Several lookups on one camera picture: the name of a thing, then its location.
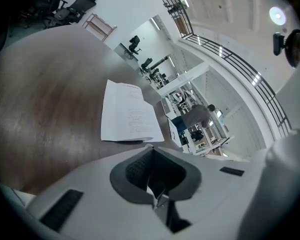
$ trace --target white ceiling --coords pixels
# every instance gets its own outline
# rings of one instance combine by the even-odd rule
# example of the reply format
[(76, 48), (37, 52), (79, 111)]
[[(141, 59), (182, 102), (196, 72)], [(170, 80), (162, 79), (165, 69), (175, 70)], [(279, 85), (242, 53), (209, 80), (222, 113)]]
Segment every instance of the white ceiling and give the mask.
[[(300, 29), (300, 23), (286, 0), (187, 1), (190, 6), (186, 12), (194, 33), (231, 49), (260, 72), (268, 70), (265, 79), (272, 82), (270, 85), (275, 91), (292, 75), (294, 70), (284, 54), (273, 54), (272, 35), (275, 32), (284, 34), (283, 28), (286, 28), (287, 34), (284, 35), (287, 36), (293, 29)], [(286, 23), (282, 26), (273, 23), (269, 17), (269, 10), (274, 6), (281, 8), (286, 15)]]

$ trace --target person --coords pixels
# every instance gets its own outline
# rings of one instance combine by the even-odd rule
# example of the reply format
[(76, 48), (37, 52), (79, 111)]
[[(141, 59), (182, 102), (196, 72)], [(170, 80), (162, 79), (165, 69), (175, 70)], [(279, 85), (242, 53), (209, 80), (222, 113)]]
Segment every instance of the person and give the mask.
[(178, 133), (183, 132), (185, 129), (201, 123), (203, 128), (208, 126), (211, 113), (215, 111), (216, 107), (210, 104), (208, 107), (204, 105), (193, 105), (188, 113), (177, 116), (172, 119), (172, 123), (175, 125)]

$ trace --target round mirror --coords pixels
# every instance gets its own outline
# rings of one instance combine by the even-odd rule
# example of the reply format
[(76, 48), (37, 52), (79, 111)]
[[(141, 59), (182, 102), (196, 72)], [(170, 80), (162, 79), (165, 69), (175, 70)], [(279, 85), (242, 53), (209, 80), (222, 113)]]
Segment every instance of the round mirror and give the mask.
[(300, 30), (291, 32), (285, 41), (285, 56), (292, 67), (297, 67), (300, 62)]

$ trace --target white pillar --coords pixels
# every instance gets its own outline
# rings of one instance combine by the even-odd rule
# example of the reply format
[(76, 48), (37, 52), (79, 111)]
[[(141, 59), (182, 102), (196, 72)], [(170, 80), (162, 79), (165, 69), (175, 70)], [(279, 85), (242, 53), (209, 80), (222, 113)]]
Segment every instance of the white pillar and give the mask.
[(179, 75), (176, 79), (169, 82), (164, 87), (160, 88), (157, 92), (161, 97), (165, 97), (167, 94), (172, 93), (179, 87), (185, 85), (187, 82), (192, 81), (193, 79), (201, 76), (205, 72), (209, 70), (209, 64), (206, 62), (202, 62), (199, 65), (195, 66), (187, 73), (183, 73)]

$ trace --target white wall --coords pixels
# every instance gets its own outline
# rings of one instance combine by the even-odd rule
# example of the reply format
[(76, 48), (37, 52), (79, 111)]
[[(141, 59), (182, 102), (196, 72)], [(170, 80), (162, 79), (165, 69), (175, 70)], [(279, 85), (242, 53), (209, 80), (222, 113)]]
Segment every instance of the white wall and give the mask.
[(165, 28), (167, 36), (171, 39), (173, 43), (178, 42), (179, 38), (181, 37), (177, 24), (175, 23), (174, 19), (168, 13), (167, 9), (164, 7), (163, 12), (161, 12), (157, 17), (156, 20)]
[[(256, 151), (266, 147), (249, 108), (224, 78), (210, 70), (193, 82), (205, 98), (226, 115), (223, 122), (229, 130), (228, 135), (235, 137), (228, 144), (224, 144), (228, 151), (237, 154), (241, 159), (250, 159)], [(240, 108), (227, 116), (238, 105)]]
[[(138, 36), (140, 38), (140, 43), (138, 44), (137, 50), (139, 48), (141, 50), (138, 52), (138, 55), (135, 54), (140, 67), (141, 64), (147, 60), (147, 58), (152, 58), (152, 62), (149, 65), (149, 67), (151, 67), (165, 56), (171, 54), (173, 51), (173, 48), (163, 31), (158, 30), (151, 20), (147, 20), (136, 30), (127, 35), (122, 43), (126, 47), (129, 47), (129, 45), (131, 45), (129, 40), (134, 36)], [(160, 64), (157, 68), (161, 74), (165, 74), (167, 77), (170, 75), (176, 75), (169, 59)]]
[(171, 59), (179, 74), (183, 74), (184, 71), (189, 71), (195, 66), (204, 62), (199, 57), (195, 56), (194, 54), (188, 52), (185, 49), (180, 48), (177, 45), (173, 46), (173, 53), (171, 54)]
[(225, 153), (227, 155), (227, 156), (223, 156), (223, 154), (221, 154), (224, 158), (227, 158), (227, 160), (233, 160), (238, 162), (249, 162), (249, 160), (245, 158), (241, 158), (237, 154), (234, 154), (225, 148), (220, 148), (220, 150), (222, 153)]
[[(65, 0), (68, 6), (75, 0)], [(96, 6), (90, 9), (78, 24), (83, 24), (91, 14), (97, 14), (110, 26), (117, 26), (105, 40), (111, 49), (115, 49), (132, 31), (164, 9), (162, 0), (96, 0)]]
[(259, 138), (261, 147), (264, 147), (264, 145), (270, 147), (274, 139), (277, 140), (281, 138), (275, 119), (272, 117), (266, 103), (262, 100), (252, 84), (248, 83), (236, 69), (228, 65), (223, 65), (223, 59), (218, 55), (213, 53), (208, 54), (202, 47), (188, 40), (180, 39), (177, 45), (202, 58), (202, 60), (212, 67), (215, 75), (219, 75), (220, 78), (223, 78), (233, 87), (257, 122), (255, 126), (262, 135), (262, 137), (260, 136)]

